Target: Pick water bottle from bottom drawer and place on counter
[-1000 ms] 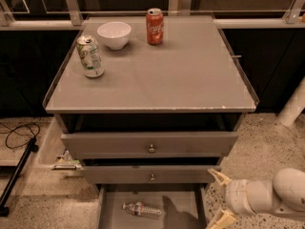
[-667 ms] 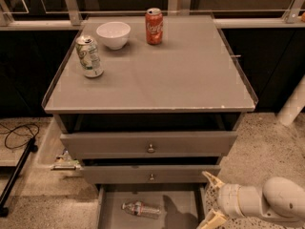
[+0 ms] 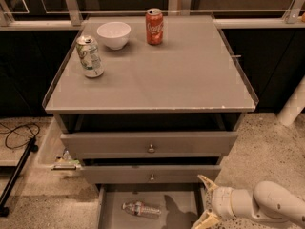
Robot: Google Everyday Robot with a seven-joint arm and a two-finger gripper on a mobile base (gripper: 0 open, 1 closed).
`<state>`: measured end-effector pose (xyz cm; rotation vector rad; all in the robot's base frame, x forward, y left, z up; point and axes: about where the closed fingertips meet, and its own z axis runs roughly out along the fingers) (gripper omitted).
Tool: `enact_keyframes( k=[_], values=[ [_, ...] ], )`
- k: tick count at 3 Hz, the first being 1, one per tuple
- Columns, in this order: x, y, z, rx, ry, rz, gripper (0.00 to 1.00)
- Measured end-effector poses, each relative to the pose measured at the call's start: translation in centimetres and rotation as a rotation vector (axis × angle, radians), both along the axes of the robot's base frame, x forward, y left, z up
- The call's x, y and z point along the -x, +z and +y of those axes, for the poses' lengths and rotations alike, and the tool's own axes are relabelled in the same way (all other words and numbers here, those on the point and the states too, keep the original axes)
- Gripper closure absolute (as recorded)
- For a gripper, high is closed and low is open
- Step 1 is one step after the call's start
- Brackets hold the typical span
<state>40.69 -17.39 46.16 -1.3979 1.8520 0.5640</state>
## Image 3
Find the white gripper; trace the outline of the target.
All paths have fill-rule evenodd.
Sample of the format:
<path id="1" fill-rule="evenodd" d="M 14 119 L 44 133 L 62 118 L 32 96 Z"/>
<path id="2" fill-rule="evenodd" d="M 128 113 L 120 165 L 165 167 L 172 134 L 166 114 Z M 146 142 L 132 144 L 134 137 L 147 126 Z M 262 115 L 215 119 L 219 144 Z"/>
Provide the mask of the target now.
<path id="1" fill-rule="evenodd" d="M 221 219 L 235 219 L 232 207 L 231 187 L 218 187 L 212 180 L 203 175 L 197 176 L 204 184 L 208 193 L 212 192 L 213 210 L 205 210 L 191 229 L 209 229 L 217 225 Z"/>

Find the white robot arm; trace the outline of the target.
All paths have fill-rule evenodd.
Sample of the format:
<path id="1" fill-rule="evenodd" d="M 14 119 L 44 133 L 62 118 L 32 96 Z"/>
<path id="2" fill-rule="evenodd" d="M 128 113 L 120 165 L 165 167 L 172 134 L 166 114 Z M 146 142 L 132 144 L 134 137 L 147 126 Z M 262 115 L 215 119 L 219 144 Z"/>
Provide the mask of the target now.
<path id="1" fill-rule="evenodd" d="M 305 228 L 305 201 L 272 181 L 258 182 L 252 191 L 216 185 L 198 175 L 211 196 L 211 207 L 205 209 L 191 229 L 208 229 L 221 220 L 244 218 L 276 228 L 291 223 Z"/>

